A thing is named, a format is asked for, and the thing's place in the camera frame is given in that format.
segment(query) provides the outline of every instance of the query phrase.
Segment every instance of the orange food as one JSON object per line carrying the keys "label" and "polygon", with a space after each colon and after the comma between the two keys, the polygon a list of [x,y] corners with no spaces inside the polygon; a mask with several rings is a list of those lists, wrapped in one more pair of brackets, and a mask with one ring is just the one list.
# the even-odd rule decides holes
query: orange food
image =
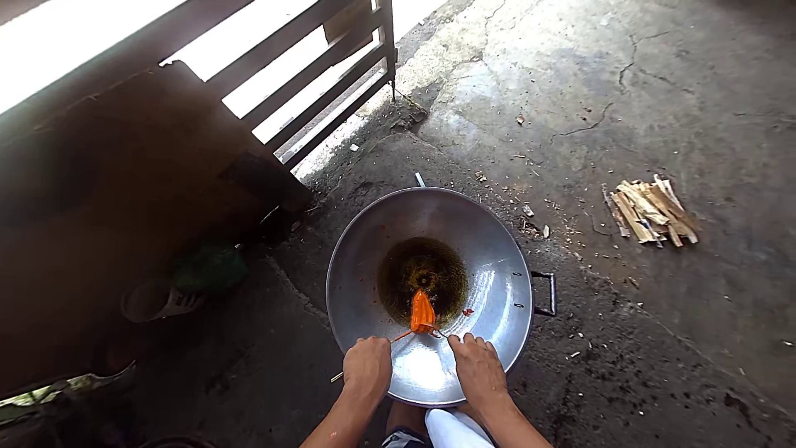
{"label": "orange food", "polygon": [[434,331],[439,331],[439,326],[434,325],[436,318],[431,302],[428,300],[428,294],[423,292],[422,289],[418,289],[412,298],[412,318],[410,319],[409,331],[398,336],[392,342],[407,336],[409,333],[431,333],[432,336],[438,337],[434,334]]}

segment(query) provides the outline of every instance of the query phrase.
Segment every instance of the person's left hand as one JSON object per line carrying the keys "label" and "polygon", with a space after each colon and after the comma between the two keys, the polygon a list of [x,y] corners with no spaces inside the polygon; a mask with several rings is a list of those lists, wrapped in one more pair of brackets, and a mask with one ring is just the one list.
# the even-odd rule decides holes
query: person's left hand
{"label": "person's left hand", "polygon": [[392,356],[390,340],[370,336],[359,338],[343,359],[345,388],[356,388],[381,400],[390,387]]}

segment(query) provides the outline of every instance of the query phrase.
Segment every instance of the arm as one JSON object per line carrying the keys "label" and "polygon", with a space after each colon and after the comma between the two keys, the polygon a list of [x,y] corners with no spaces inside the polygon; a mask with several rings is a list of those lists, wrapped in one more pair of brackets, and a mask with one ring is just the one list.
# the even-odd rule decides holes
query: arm
{"label": "arm", "polygon": [[522,415],[509,395],[503,366],[491,342],[471,333],[448,337],[456,358],[456,374],[467,402],[501,448],[552,448]]}
{"label": "arm", "polygon": [[392,379],[390,341],[359,338],[343,360],[343,391],[302,448],[356,446]]}

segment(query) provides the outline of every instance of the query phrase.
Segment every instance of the white pants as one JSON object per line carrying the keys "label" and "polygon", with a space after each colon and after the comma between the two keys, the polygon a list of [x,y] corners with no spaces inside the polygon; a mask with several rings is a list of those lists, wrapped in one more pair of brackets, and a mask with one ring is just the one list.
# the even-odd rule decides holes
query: white pants
{"label": "white pants", "polygon": [[434,448],[494,448],[483,428],[463,412],[429,409],[426,428]]}

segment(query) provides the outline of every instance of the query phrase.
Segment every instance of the wok handle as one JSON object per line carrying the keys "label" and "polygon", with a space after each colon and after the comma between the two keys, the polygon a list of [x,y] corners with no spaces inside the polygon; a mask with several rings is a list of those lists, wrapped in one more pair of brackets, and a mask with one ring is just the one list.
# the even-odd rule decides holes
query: wok handle
{"label": "wok handle", "polygon": [[550,310],[539,308],[538,306],[533,307],[533,312],[535,314],[541,314],[542,316],[547,317],[555,317],[556,316],[556,302],[558,301],[556,297],[556,275],[554,273],[543,273],[543,272],[536,272],[531,271],[531,277],[535,278],[547,278],[550,280]]}

